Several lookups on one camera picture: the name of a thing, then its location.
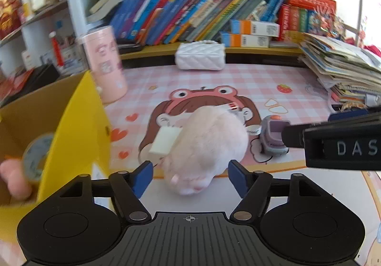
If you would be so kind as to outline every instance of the tape roll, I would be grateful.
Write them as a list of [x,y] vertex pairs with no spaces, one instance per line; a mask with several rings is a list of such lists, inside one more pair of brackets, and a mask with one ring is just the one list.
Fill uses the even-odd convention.
[[30,182],[39,182],[54,133],[43,134],[27,146],[22,155],[24,173]]

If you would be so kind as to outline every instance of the pink tumbler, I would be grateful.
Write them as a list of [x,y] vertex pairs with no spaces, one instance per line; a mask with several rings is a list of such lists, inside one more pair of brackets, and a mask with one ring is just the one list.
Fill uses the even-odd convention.
[[114,102],[127,92],[126,79],[111,26],[96,29],[79,39],[103,103]]

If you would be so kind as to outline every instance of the white handbag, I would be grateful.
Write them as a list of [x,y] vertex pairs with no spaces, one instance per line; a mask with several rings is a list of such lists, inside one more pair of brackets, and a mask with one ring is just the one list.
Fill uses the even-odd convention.
[[225,67],[225,45],[212,40],[180,44],[175,62],[179,69],[219,71]]

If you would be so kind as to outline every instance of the orange and white box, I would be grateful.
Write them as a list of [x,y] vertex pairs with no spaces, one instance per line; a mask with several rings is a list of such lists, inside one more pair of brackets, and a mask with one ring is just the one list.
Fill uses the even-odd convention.
[[233,34],[247,34],[279,37],[281,27],[277,23],[250,21],[250,20],[230,20]]
[[221,42],[226,47],[262,47],[270,46],[270,37],[261,35],[231,34],[221,32]]

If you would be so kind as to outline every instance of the white hamster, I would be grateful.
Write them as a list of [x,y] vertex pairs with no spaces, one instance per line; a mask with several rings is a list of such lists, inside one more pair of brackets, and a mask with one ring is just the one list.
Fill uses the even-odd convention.
[[201,192],[230,160],[240,162],[248,133],[237,116],[218,106],[203,106],[189,117],[164,158],[164,179],[180,195]]

